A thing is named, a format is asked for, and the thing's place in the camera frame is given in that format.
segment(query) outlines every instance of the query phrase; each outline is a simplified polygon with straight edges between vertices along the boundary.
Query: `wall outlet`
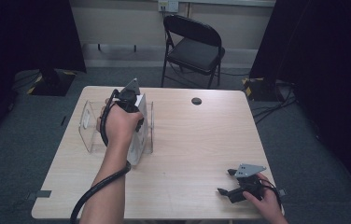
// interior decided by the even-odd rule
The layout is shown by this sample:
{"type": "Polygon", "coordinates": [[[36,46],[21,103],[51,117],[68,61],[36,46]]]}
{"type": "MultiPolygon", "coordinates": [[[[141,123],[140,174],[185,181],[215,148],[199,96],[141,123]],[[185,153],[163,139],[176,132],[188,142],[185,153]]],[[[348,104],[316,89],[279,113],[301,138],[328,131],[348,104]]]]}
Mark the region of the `wall outlet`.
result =
{"type": "Polygon", "coordinates": [[[169,7],[169,1],[167,0],[159,0],[158,1],[158,11],[167,11],[167,8],[169,7]]]}
{"type": "Polygon", "coordinates": [[[178,12],[178,1],[159,0],[158,10],[160,12],[178,12]]]}
{"type": "Polygon", "coordinates": [[[168,12],[178,12],[178,1],[169,1],[168,12]]]}

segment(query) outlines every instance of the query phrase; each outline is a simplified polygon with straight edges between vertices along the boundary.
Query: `black cord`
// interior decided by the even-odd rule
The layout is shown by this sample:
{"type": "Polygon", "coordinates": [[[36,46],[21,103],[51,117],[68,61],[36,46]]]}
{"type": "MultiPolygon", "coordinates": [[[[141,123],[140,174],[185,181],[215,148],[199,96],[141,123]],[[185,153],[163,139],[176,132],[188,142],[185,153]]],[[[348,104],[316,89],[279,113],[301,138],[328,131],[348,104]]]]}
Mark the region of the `black cord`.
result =
{"type": "Polygon", "coordinates": [[[282,208],[281,208],[281,199],[280,199],[280,195],[278,194],[278,191],[277,191],[277,188],[275,187],[275,185],[272,184],[269,180],[260,179],[260,182],[262,182],[262,181],[264,181],[264,182],[266,182],[266,183],[268,183],[268,184],[271,185],[270,187],[269,187],[269,186],[266,186],[266,185],[262,185],[262,187],[263,187],[263,188],[266,188],[266,189],[270,189],[271,191],[274,192],[275,197],[276,197],[277,202],[278,202],[278,206],[280,206],[280,210],[282,210],[282,208]]]}
{"type": "Polygon", "coordinates": [[[291,103],[289,103],[289,104],[287,104],[287,105],[281,105],[280,107],[271,110],[269,113],[267,113],[267,114],[264,115],[262,118],[260,118],[259,120],[257,120],[257,121],[255,122],[255,124],[257,125],[258,123],[260,123],[263,119],[265,119],[266,117],[268,117],[268,116],[269,116],[270,114],[272,114],[275,110],[280,109],[280,108],[287,107],[287,106],[289,106],[289,105],[294,104],[295,102],[297,102],[297,101],[296,101],[296,100],[293,100],[291,103]]]}
{"type": "Polygon", "coordinates": [[[91,196],[93,196],[93,194],[95,194],[108,184],[112,183],[114,180],[120,178],[123,175],[126,175],[131,169],[132,165],[128,161],[126,161],[126,165],[123,169],[103,179],[102,181],[91,187],[88,191],[86,191],[86,193],[78,200],[76,206],[74,207],[74,210],[70,217],[70,223],[77,223],[77,215],[79,214],[80,209],[82,208],[83,204],[87,202],[91,196]]]}
{"type": "MultiPolygon", "coordinates": [[[[105,109],[103,111],[103,116],[100,123],[100,135],[102,136],[103,142],[105,143],[106,146],[108,145],[108,138],[106,137],[106,132],[105,132],[106,118],[108,117],[109,111],[114,105],[112,104],[112,100],[118,94],[119,94],[118,90],[112,91],[111,97],[109,98],[108,103],[106,104],[105,109]]],[[[93,194],[95,194],[96,192],[98,192],[100,189],[107,186],[108,184],[112,183],[114,180],[120,178],[123,175],[126,175],[131,169],[132,169],[132,165],[128,161],[126,161],[126,165],[123,169],[119,170],[113,175],[106,177],[105,179],[103,179],[102,181],[100,181],[99,183],[91,187],[88,191],[86,191],[85,194],[83,194],[82,197],[77,201],[77,204],[75,205],[73,212],[71,213],[70,223],[71,224],[77,223],[77,215],[79,214],[80,209],[82,208],[83,204],[87,202],[91,196],[93,196],[93,194]]]]}
{"type": "Polygon", "coordinates": [[[108,145],[108,137],[106,136],[106,131],[105,131],[105,123],[106,123],[106,118],[108,117],[109,111],[112,108],[112,100],[114,99],[115,95],[119,94],[119,91],[117,89],[114,89],[112,91],[111,96],[109,97],[108,103],[105,105],[105,109],[103,111],[101,123],[100,123],[100,135],[102,136],[103,142],[105,145],[108,145]]]}
{"type": "Polygon", "coordinates": [[[36,79],[38,78],[39,73],[40,73],[40,72],[32,73],[32,74],[30,74],[30,75],[28,75],[28,76],[26,76],[26,77],[21,77],[21,78],[19,78],[18,80],[15,80],[15,81],[13,82],[13,85],[15,85],[16,83],[18,83],[18,82],[20,82],[20,81],[22,81],[22,80],[24,80],[24,79],[26,79],[26,78],[35,76],[34,78],[32,78],[31,80],[29,80],[28,82],[26,82],[26,83],[24,83],[24,84],[21,84],[21,85],[18,86],[18,87],[12,88],[12,90],[13,90],[13,91],[18,90],[18,89],[20,89],[20,88],[22,88],[22,87],[25,87],[25,86],[29,85],[30,83],[34,82],[34,80],[36,80],[36,79]]]}
{"type": "Polygon", "coordinates": [[[246,76],[249,76],[249,73],[246,73],[246,74],[230,74],[230,73],[221,72],[221,75],[230,76],[230,77],[246,77],[246,76]]]}
{"type": "Polygon", "coordinates": [[[284,108],[286,106],[289,106],[289,105],[292,105],[296,102],[296,100],[292,101],[291,103],[287,104],[288,100],[290,99],[293,99],[295,97],[291,97],[290,98],[290,95],[292,93],[292,90],[293,90],[293,86],[292,85],[287,85],[289,86],[289,92],[288,92],[288,95],[286,97],[286,99],[281,102],[280,104],[278,105],[275,105],[273,107],[260,107],[260,108],[255,108],[255,109],[252,109],[252,110],[257,110],[257,109],[263,109],[263,108],[266,108],[266,110],[263,110],[261,112],[259,112],[258,114],[255,114],[253,115],[253,118],[256,118],[258,116],[261,116],[261,115],[264,115],[261,119],[259,119],[258,121],[255,122],[255,124],[257,125],[258,123],[260,123],[263,119],[265,119],[266,117],[268,117],[269,115],[271,115],[275,110],[278,110],[280,108],[284,108]]]}

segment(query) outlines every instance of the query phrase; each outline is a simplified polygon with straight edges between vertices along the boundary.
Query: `gray carpet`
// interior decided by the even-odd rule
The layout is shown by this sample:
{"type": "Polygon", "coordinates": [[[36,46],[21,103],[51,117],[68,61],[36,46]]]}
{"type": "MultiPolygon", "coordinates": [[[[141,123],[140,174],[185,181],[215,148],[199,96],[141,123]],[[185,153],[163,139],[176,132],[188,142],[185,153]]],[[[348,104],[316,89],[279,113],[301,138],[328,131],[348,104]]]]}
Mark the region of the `gray carpet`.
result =
{"type": "MultiPolygon", "coordinates": [[[[239,75],[248,72],[222,70],[239,75]]],[[[22,72],[17,78],[33,73],[22,72]]],[[[0,123],[0,223],[68,223],[34,220],[31,217],[34,201],[27,197],[40,190],[82,89],[88,85],[124,86],[134,77],[141,87],[159,87],[161,68],[89,68],[87,74],[77,75],[64,97],[25,94],[31,84],[23,84],[32,77],[15,84],[21,86],[20,94],[13,110],[0,123]]],[[[223,75],[219,86],[213,81],[213,89],[242,90],[242,78],[223,75]]],[[[206,80],[196,81],[205,86],[206,80]]],[[[165,87],[188,88],[169,79],[165,80],[165,87]]],[[[252,109],[277,104],[250,102],[252,109]]],[[[312,123],[298,104],[273,112],[257,127],[276,185],[288,193],[283,204],[289,222],[351,223],[351,177],[316,140],[312,123]]]]}

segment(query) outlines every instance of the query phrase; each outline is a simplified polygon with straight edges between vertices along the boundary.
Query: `black folding chair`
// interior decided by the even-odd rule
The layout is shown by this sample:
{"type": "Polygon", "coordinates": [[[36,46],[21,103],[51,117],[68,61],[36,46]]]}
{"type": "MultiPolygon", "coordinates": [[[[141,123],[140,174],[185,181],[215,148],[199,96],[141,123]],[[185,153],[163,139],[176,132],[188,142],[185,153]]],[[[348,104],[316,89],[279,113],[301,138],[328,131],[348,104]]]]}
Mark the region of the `black folding chair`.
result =
{"type": "Polygon", "coordinates": [[[167,62],[177,64],[181,67],[181,71],[185,67],[191,71],[210,76],[207,89],[210,89],[218,68],[219,85],[221,59],[225,54],[225,49],[222,47],[221,37],[217,31],[207,24],[178,15],[165,17],[163,25],[167,40],[161,87],[163,87],[165,77],[177,81],[165,75],[167,62]],[[172,34],[182,36],[182,40],[176,45],[173,42],[172,34]]]}

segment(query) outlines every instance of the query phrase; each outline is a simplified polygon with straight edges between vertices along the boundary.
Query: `chair backrest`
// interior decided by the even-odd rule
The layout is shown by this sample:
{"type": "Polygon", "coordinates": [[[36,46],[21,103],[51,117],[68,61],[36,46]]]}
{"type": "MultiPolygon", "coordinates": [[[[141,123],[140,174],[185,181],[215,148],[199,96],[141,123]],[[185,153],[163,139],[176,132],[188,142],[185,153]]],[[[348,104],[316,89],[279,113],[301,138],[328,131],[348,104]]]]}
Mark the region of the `chair backrest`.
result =
{"type": "Polygon", "coordinates": [[[167,34],[171,32],[207,45],[222,46],[222,40],[217,31],[199,21],[178,15],[170,15],[164,18],[163,25],[167,34]]]}

